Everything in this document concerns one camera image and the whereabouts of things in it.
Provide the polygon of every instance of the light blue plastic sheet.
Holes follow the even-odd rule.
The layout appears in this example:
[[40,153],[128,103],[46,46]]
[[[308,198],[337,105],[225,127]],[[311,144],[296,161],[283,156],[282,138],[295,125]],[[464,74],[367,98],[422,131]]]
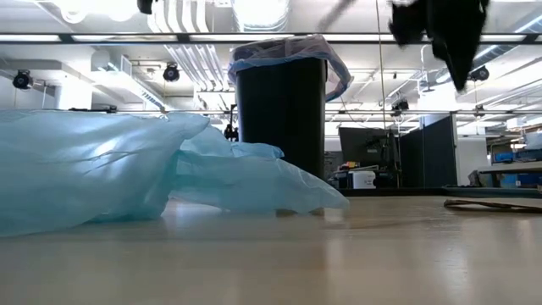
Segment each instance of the light blue plastic sheet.
[[159,217],[180,144],[207,125],[195,114],[1,111],[0,236]]
[[283,155],[196,114],[1,111],[0,236],[155,219],[169,197],[240,213],[347,207]]
[[328,61],[326,102],[340,97],[348,89],[352,81],[350,72],[322,35],[296,36],[240,46],[232,52],[228,77],[235,84],[237,72],[244,69],[285,64],[304,58],[319,58]]

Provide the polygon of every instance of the ceiling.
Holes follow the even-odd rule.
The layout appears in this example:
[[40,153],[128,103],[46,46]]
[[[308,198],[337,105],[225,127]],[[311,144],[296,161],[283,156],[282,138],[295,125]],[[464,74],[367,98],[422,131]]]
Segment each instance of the ceiling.
[[[127,3],[132,0],[119,0]],[[58,6],[50,1],[32,0],[0,0],[1,32],[85,32],[85,33],[150,33],[152,29],[148,25],[145,15],[135,14],[132,18],[117,22],[111,20],[105,14],[89,14],[77,24],[70,24],[63,20]],[[263,0],[253,0],[255,5],[251,8],[252,13],[264,16],[265,6],[259,5]],[[289,11],[286,15],[287,23],[284,31],[288,32],[316,32],[318,23],[337,4],[337,0],[290,0]],[[390,5],[387,0],[378,0],[379,14],[376,9],[377,2],[373,0],[357,0],[334,22],[327,32],[388,32],[390,19]],[[195,4],[192,5],[192,16],[196,14]],[[214,32],[236,31],[236,23],[231,6],[216,5],[207,0],[205,6],[205,21],[207,28]],[[182,9],[177,9],[178,16],[182,15]],[[489,19],[485,26],[486,33],[512,33],[522,25],[542,15],[542,2],[521,0],[494,1],[489,7]],[[216,45],[216,54],[222,70],[227,70],[230,60],[230,50],[235,45]],[[479,82],[474,87],[473,83],[467,85],[466,92],[461,94],[450,91],[456,95],[456,104],[440,104],[434,100],[433,104],[424,104],[430,108],[462,108],[473,109],[476,103],[485,103],[493,109],[514,109],[520,107],[537,108],[539,99],[542,98],[542,87],[539,87],[539,71],[542,69],[542,47],[519,46],[502,56],[493,58],[486,65],[490,72],[487,81]],[[82,74],[90,75],[90,58],[98,47],[89,46],[1,46],[0,58],[5,60],[24,59],[50,59],[58,60]],[[171,105],[179,105],[175,98],[191,98],[194,95],[194,86],[188,75],[181,72],[180,80],[175,83],[166,83],[161,74],[166,63],[174,59],[165,47],[159,45],[140,45],[100,47],[108,50],[114,56],[124,55],[134,65],[133,75],[145,81],[147,86],[157,94],[170,101]],[[411,109],[419,108],[418,80],[420,71],[436,72],[445,65],[436,60],[431,52],[431,46],[410,46],[400,49],[392,45],[333,45],[333,49],[344,61],[354,81],[341,99],[327,104],[329,110],[343,109],[381,109],[382,101],[386,101],[386,107],[397,99],[398,94],[405,97]],[[437,92],[443,92],[447,84],[434,86]],[[235,102],[234,94],[218,93],[206,95],[204,98],[221,101],[225,104]],[[219,108],[220,103],[207,103],[209,108]],[[201,107],[198,102],[184,103],[184,108]],[[486,125],[502,126],[502,122],[511,116],[501,115],[493,119],[485,120]],[[370,122],[382,119],[365,116],[329,115],[328,120],[336,124],[340,122]]]

